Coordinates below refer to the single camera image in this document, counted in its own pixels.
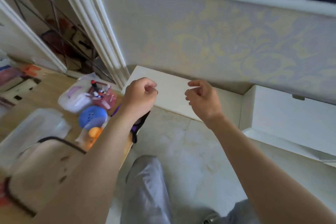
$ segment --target table surface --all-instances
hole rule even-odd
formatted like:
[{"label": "table surface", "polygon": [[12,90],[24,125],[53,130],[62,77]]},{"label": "table surface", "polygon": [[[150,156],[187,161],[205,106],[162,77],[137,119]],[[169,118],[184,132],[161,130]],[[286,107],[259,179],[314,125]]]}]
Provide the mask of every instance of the table surface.
[{"label": "table surface", "polygon": [[[57,100],[59,96],[65,92],[70,86],[76,82],[75,79],[69,78],[63,74],[48,74],[43,78],[39,85],[35,86],[30,93],[25,95],[20,102],[11,108],[11,110],[0,120],[0,142],[3,141],[25,118],[28,117],[37,108],[54,108],[63,113],[63,118],[72,126],[72,129],[65,137],[67,141],[74,143],[79,136],[82,128],[78,124],[78,114],[73,114],[62,109]],[[122,95],[118,95],[115,106],[107,113],[111,115],[116,107],[120,104]],[[124,148],[124,158],[126,159],[128,152],[132,147],[132,134],[128,136],[126,146]],[[0,170],[0,179],[3,179],[5,174]],[[6,223],[16,223],[24,213],[19,213],[14,207],[5,207],[0,205],[0,222],[3,220],[9,221]]]}]

